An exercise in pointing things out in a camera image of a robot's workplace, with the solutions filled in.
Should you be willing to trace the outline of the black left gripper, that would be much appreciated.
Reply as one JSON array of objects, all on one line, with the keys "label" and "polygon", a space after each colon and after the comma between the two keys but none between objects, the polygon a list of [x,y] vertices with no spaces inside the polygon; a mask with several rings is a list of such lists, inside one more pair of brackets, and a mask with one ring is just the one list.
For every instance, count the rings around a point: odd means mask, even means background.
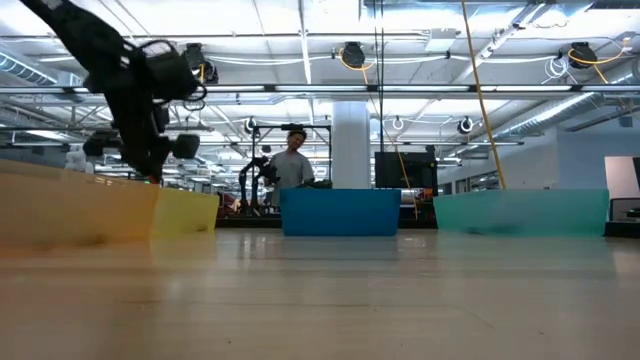
[{"label": "black left gripper", "polygon": [[167,40],[134,45],[122,38],[82,42],[82,66],[87,89],[102,94],[113,116],[109,130],[96,131],[83,145],[89,156],[116,149],[122,159],[147,178],[159,175],[166,158],[192,159],[200,138],[164,135],[169,123],[166,105],[199,102],[206,87],[192,74],[188,62]]}]

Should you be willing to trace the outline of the orange plastic bin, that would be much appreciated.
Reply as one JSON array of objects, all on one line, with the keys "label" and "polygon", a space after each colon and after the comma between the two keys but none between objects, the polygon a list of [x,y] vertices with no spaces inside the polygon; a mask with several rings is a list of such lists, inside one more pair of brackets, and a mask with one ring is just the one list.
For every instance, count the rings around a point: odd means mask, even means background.
[{"label": "orange plastic bin", "polygon": [[0,159],[0,247],[146,239],[160,188]]}]

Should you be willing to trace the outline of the white building column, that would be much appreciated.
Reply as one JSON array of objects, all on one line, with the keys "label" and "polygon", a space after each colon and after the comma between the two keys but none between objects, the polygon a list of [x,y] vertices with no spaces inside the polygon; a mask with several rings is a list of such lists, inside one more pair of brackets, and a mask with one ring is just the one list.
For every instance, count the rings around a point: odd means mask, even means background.
[{"label": "white building column", "polygon": [[332,178],[337,189],[369,189],[370,114],[364,101],[333,104]]}]

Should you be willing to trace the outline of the teal plastic bin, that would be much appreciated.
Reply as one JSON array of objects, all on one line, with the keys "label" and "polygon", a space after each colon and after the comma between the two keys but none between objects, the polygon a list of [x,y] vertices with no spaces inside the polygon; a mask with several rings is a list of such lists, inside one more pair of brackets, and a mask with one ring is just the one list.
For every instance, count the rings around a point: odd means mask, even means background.
[{"label": "teal plastic bin", "polygon": [[609,192],[589,189],[508,189],[438,196],[443,231],[513,237],[599,237]]}]

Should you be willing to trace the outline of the yellow plastic bin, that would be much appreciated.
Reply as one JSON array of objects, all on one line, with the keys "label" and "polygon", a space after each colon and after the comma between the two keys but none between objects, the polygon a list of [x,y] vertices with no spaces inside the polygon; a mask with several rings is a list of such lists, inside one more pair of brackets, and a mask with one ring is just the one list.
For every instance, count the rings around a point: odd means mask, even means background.
[{"label": "yellow plastic bin", "polygon": [[219,204],[217,195],[161,188],[151,234],[154,237],[173,237],[212,233]]}]

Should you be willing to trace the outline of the white figure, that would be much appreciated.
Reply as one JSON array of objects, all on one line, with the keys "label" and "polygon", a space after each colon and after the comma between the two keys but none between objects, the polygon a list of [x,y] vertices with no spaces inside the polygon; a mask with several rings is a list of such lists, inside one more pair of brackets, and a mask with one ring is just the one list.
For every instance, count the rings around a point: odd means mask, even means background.
[{"label": "white figure", "polygon": [[81,145],[72,145],[65,155],[66,170],[72,170],[85,173],[87,171],[86,154]]}]

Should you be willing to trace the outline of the blue plastic bin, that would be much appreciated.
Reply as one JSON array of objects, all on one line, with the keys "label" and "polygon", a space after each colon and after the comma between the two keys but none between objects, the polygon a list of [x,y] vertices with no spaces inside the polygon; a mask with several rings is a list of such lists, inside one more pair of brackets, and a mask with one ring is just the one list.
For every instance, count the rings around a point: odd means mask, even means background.
[{"label": "blue plastic bin", "polygon": [[396,189],[290,188],[280,192],[286,236],[394,236],[400,206],[401,192]]}]

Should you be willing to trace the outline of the person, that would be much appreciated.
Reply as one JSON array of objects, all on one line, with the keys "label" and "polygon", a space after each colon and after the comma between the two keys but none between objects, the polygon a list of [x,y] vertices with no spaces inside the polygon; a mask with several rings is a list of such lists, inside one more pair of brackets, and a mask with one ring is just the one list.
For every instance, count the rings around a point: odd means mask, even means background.
[{"label": "person", "polygon": [[279,180],[274,184],[272,205],[280,206],[281,191],[296,188],[315,180],[314,172],[307,157],[299,149],[307,139],[304,130],[292,130],[287,136],[287,148],[271,158],[271,165],[276,168]]}]

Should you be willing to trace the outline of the black box-shaped equipment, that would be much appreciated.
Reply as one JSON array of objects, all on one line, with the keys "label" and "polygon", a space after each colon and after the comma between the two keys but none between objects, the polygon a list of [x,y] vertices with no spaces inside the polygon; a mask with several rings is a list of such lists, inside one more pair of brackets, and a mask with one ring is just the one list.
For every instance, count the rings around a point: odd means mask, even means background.
[{"label": "black box-shaped equipment", "polygon": [[435,189],[437,161],[426,152],[376,152],[374,156],[376,188]]}]

